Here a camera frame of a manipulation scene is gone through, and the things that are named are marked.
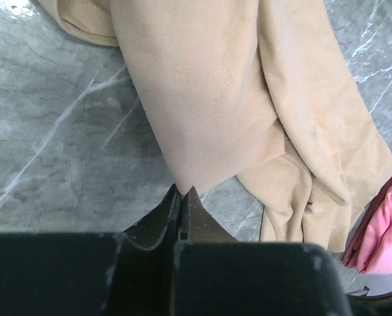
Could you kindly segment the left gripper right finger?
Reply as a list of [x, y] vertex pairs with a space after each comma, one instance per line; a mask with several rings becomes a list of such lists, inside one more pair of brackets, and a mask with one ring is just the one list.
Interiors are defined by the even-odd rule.
[[179, 240], [195, 243], [238, 242], [204, 207], [194, 187], [182, 201]]

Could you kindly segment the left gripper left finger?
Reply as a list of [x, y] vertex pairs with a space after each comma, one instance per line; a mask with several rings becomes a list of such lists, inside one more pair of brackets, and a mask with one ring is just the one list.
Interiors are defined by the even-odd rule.
[[139, 249], [152, 250], [159, 247], [168, 230], [168, 224], [174, 222], [178, 216], [181, 200], [177, 186], [171, 185], [161, 202], [123, 233]]

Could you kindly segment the beige t shirt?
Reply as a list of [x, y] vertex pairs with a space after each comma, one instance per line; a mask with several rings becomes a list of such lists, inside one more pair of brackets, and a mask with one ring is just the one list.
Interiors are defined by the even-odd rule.
[[342, 252], [392, 175], [322, 1], [43, 1], [67, 33], [121, 48], [179, 191], [237, 177], [264, 242]]

